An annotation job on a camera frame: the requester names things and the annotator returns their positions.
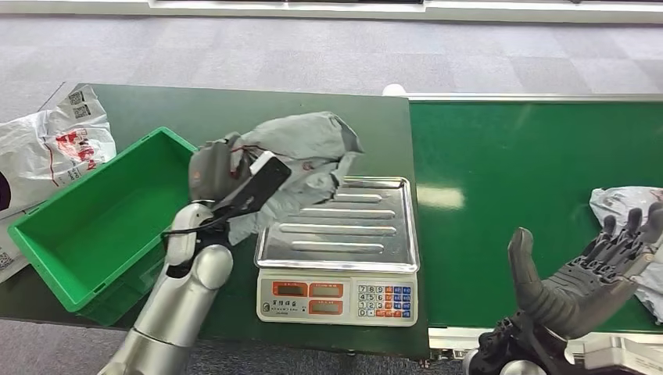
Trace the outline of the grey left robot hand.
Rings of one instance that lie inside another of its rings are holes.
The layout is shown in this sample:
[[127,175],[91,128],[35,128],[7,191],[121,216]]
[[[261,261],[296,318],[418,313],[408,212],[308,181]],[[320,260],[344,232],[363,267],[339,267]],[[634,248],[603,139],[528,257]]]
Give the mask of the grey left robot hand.
[[217,204],[233,195],[250,177],[247,162],[240,155],[236,166],[231,162],[233,146],[240,134],[232,132],[221,139],[207,141],[190,158],[188,193],[191,202]]

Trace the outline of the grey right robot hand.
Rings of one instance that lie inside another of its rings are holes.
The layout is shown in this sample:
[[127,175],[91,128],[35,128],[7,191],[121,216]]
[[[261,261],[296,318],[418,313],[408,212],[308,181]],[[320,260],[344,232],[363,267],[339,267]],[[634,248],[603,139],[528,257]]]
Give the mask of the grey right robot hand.
[[532,259],[533,236],[517,228],[507,247],[518,311],[564,339],[580,338],[609,320],[635,294],[638,276],[662,244],[662,204],[629,211],[626,225],[604,219],[600,233],[546,279]]

